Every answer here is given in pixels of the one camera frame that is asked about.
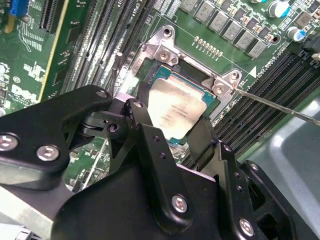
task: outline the pcie slot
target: pcie slot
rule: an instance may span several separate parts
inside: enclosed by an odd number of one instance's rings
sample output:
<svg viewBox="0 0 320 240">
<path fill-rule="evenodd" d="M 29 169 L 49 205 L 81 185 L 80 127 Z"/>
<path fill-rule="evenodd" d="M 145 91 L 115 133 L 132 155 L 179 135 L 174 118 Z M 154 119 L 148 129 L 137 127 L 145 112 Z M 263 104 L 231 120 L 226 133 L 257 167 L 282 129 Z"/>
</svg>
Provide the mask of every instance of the pcie slot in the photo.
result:
<svg viewBox="0 0 320 240">
<path fill-rule="evenodd" d="M 285 105 L 288 103 L 288 100 L 290 98 L 292 98 L 292 94 L 297 94 L 297 92 L 299 92 L 300 89 L 302 89 L 304 87 L 304 85 L 310 81 L 310 79 L 312 79 L 312 77 L 315 75 L 315 72 L 310 69 L 309 71 L 307 71 L 306 73 L 303 74 L 303 76 L 301 76 L 300 79 L 303 80 L 299 80 L 293 83 L 293 85 L 288 88 L 285 91 L 281 91 L 279 92 L 277 95 L 274 96 L 273 101 L 280 104 L 280 105 Z M 263 123 L 266 123 L 268 121 L 268 119 L 271 117 L 271 115 L 275 112 L 274 109 L 270 108 L 270 107 L 266 107 L 265 105 L 259 103 L 259 109 L 262 112 L 262 115 L 257 115 L 255 113 L 254 118 L 252 117 L 251 121 L 246 123 L 247 125 L 250 126 L 249 129 L 246 129 L 245 131 L 242 131 L 241 135 L 237 135 L 236 140 L 232 141 L 232 146 L 233 147 L 237 147 L 241 142 L 244 141 L 246 136 L 248 136 L 249 132 L 248 131 L 252 131 L 255 129 L 258 129 L 261 125 L 263 125 Z"/>
<path fill-rule="evenodd" d="M 274 63 L 275 71 L 266 72 L 248 91 L 249 93 L 260 95 L 263 93 L 267 86 L 274 82 L 274 80 L 291 64 L 296 57 L 292 54 L 283 55 Z M 241 114 L 251 105 L 252 100 L 246 97 L 242 97 L 237 104 L 231 109 L 228 116 L 241 116 Z M 235 119 L 224 117 L 219 124 L 215 127 L 215 131 L 218 135 L 223 134 L 233 124 Z"/>
<path fill-rule="evenodd" d="M 126 5 L 127 1 L 118 2 L 116 0 L 111 0 L 108 5 L 106 6 L 106 9 L 103 12 L 103 15 L 100 18 L 98 28 L 95 32 L 95 35 L 93 37 L 93 42 L 89 48 L 89 51 L 86 55 L 81 75 L 78 78 L 77 86 L 76 88 L 80 88 L 82 86 L 92 84 L 92 81 L 90 80 L 90 76 L 88 75 L 90 69 L 96 65 L 97 63 L 97 56 L 100 53 L 103 52 L 106 46 L 109 44 L 112 34 L 114 33 L 114 30 L 116 28 L 116 25 L 118 23 L 119 17 Z M 112 18 L 113 13 L 115 12 L 116 16 L 115 18 Z"/>
<path fill-rule="evenodd" d="M 308 88 L 306 88 L 303 93 L 301 93 L 298 97 L 294 98 L 291 103 L 288 105 L 289 108 L 295 108 L 296 106 L 299 105 L 301 100 L 309 96 L 314 90 L 316 90 L 319 86 L 319 79 L 317 80 L 317 84 L 309 85 Z M 255 136 L 248 136 L 249 141 L 248 142 L 243 142 L 239 146 L 234 147 L 233 149 L 236 151 L 235 157 L 238 158 L 241 156 L 243 153 L 245 153 L 250 146 L 252 146 L 257 140 L 259 140 L 260 136 L 263 136 L 265 133 L 267 133 L 270 129 L 275 127 L 278 122 L 283 119 L 286 114 L 275 110 L 275 115 L 271 116 L 271 121 L 261 130 L 257 130 L 257 132 L 254 132 Z"/>
<path fill-rule="evenodd" d="M 64 2 L 64 0 L 44 1 L 40 18 L 40 29 L 44 29 L 49 34 L 54 34 L 57 31 Z"/>
<path fill-rule="evenodd" d="M 289 84 L 289 82 L 292 81 L 294 77 L 297 76 L 297 74 L 305 67 L 305 64 L 301 64 L 301 62 L 296 59 L 294 63 L 294 67 L 292 67 L 289 72 L 287 72 L 284 76 L 281 76 L 281 79 L 283 81 L 274 81 L 273 83 L 268 85 L 268 91 L 264 91 L 260 96 L 268 99 L 270 101 L 275 101 L 278 104 L 283 104 L 282 102 L 279 102 L 279 99 L 275 96 L 284 89 L 285 86 Z M 241 127 L 237 127 L 236 130 L 231 130 L 224 132 L 224 134 L 221 135 L 221 137 L 226 139 L 232 139 L 234 138 L 239 132 L 242 130 L 243 127 L 246 127 L 247 124 L 260 113 L 262 108 L 264 107 L 263 104 L 258 104 L 256 101 L 252 101 L 251 106 L 245 110 L 245 112 L 241 115 L 241 117 L 238 117 L 234 120 L 233 124 L 235 126 L 241 125 Z"/>
</svg>

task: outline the bolt head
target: bolt head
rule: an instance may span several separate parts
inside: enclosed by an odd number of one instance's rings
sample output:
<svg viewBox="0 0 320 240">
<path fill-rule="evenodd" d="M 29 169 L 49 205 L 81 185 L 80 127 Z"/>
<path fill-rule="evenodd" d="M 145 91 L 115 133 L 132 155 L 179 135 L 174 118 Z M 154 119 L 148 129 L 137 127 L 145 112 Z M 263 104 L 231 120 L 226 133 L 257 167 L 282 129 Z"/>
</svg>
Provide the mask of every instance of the bolt head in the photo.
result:
<svg viewBox="0 0 320 240">
<path fill-rule="evenodd" d="M 38 148 L 36 155 L 42 161 L 50 162 L 59 157 L 59 150 L 55 146 L 44 145 Z"/>
<path fill-rule="evenodd" d="M 97 91 L 96 94 L 101 97 L 101 98 L 106 98 L 107 94 L 105 91 L 101 90 L 101 91 Z"/>
<path fill-rule="evenodd" d="M 254 163 L 251 163 L 250 166 L 252 167 L 253 170 L 258 171 L 259 168 L 257 165 L 255 165 Z"/>
<path fill-rule="evenodd" d="M 242 230 L 242 232 L 249 236 L 252 237 L 254 235 L 254 228 L 251 226 L 250 222 L 248 222 L 248 220 L 241 218 L 239 220 L 239 224 L 240 224 L 240 228 Z"/>
<path fill-rule="evenodd" d="M 166 53 L 161 53 L 161 54 L 160 54 L 160 58 L 161 58 L 161 60 L 167 60 L 167 59 L 168 59 L 168 54 L 166 54 Z"/>
<path fill-rule="evenodd" d="M 215 90 L 217 94 L 222 94 L 224 92 L 224 88 L 221 86 L 217 87 Z"/>
<path fill-rule="evenodd" d="M 133 104 L 136 105 L 138 108 L 142 108 L 143 107 L 143 105 L 138 101 L 133 101 Z"/>
<path fill-rule="evenodd" d="M 231 152 L 231 151 L 232 151 L 231 147 L 229 147 L 229 146 L 226 145 L 226 144 L 224 144 L 224 148 L 225 148 L 225 150 L 227 150 L 228 152 Z"/>
<path fill-rule="evenodd" d="M 18 139 L 12 135 L 0 135 L 0 151 L 10 151 L 18 146 Z"/>
<path fill-rule="evenodd" d="M 188 210 L 188 204 L 186 200 L 179 195 L 174 195 L 172 197 L 172 205 L 179 213 L 185 213 Z"/>
</svg>

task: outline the black ram slot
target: black ram slot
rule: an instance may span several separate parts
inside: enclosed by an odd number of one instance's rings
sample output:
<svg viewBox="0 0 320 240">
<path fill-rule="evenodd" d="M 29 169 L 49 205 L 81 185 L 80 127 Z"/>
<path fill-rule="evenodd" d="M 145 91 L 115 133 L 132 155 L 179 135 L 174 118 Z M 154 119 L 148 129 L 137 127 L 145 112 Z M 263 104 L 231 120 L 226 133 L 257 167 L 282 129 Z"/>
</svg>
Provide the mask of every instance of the black ram slot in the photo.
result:
<svg viewBox="0 0 320 240">
<path fill-rule="evenodd" d="M 275 98 L 272 100 L 277 104 L 280 105 L 285 105 L 285 104 L 291 104 L 291 102 L 288 102 L 289 99 L 293 99 L 292 96 L 299 98 L 300 91 L 304 89 L 306 82 L 311 83 L 314 81 L 314 75 L 315 72 L 307 72 L 306 74 L 303 74 L 301 78 L 303 78 L 302 81 L 298 81 L 293 83 L 293 85 L 290 88 L 284 88 L 284 91 L 279 92 Z M 270 118 L 271 115 L 276 111 L 275 109 L 268 107 L 264 104 L 258 103 L 260 109 L 261 109 L 261 114 L 256 114 L 250 122 L 247 124 L 251 126 L 250 129 L 244 129 L 239 135 L 237 136 L 236 141 L 232 142 L 232 145 L 234 148 L 238 147 L 238 145 L 245 140 L 245 137 L 249 135 L 249 133 L 252 130 L 258 129 L 261 126 L 263 126 L 263 123 L 267 123 L 268 121 L 272 121 L 273 119 Z"/>
<path fill-rule="evenodd" d="M 295 108 L 320 87 L 320 70 L 310 65 L 310 59 L 302 59 L 305 55 L 295 51 L 297 49 L 289 47 L 249 92 Z M 230 145 L 239 157 L 268 135 L 285 116 L 272 107 L 242 97 L 214 129 L 218 138 Z"/>
<path fill-rule="evenodd" d="M 314 90 L 317 89 L 320 85 L 319 79 L 317 80 L 317 84 L 309 85 L 297 98 L 292 98 L 292 101 L 288 105 L 289 108 L 295 108 L 299 105 L 299 103 L 304 100 L 307 96 L 309 96 Z M 236 158 L 240 157 L 243 153 L 246 152 L 255 142 L 259 141 L 263 138 L 264 135 L 268 134 L 270 130 L 275 127 L 285 116 L 286 114 L 273 109 L 274 113 L 271 117 L 268 118 L 268 123 L 257 129 L 256 131 L 252 132 L 252 135 L 248 136 L 250 139 L 249 141 L 243 141 L 239 146 L 235 147 L 236 151 Z"/>
<path fill-rule="evenodd" d="M 285 71 L 282 74 L 279 75 L 283 81 L 274 81 L 268 86 L 268 91 L 264 91 L 260 97 L 277 102 L 278 98 L 275 98 L 277 93 L 283 89 L 288 89 L 288 84 L 290 81 L 293 80 L 294 77 L 296 77 L 300 71 L 305 67 L 306 63 L 301 64 L 298 59 L 292 62 L 294 64 L 294 67 L 289 69 L 288 72 Z M 244 113 L 241 115 L 241 117 L 237 118 L 233 124 L 238 125 L 236 131 L 226 131 L 224 134 L 222 134 L 223 138 L 231 139 L 239 132 L 247 126 L 247 124 L 255 117 L 255 115 L 258 115 L 262 108 L 264 107 L 263 104 L 260 104 L 257 101 L 252 101 L 251 106 L 247 108 Z"/>
<path fill-rule="evenodd" d="M 296 56 L 289 54 L 282 54 L 272 65 L 272 69 L 268 69 L 266 72 L 248 91 L 254 95 L 260 95 L 263 93 L 266 88 L 277 79 L 277 77 L 288 67 L 292 61 L 296 59 Z M 246 97 L 242 97 L 236 104 L 236 107 L 233 107 L 231 111 L 227 114 L 228 116 L 237 116 L 240 117 L 242 113 L 252 104 L 252 100 Z M 234 117 L 224 117 L 219 124 L 215 127 L 217 132 L 222 134 L 224 131 L 233 124 L 233 121 L 236 118 Z"/>
</svg>

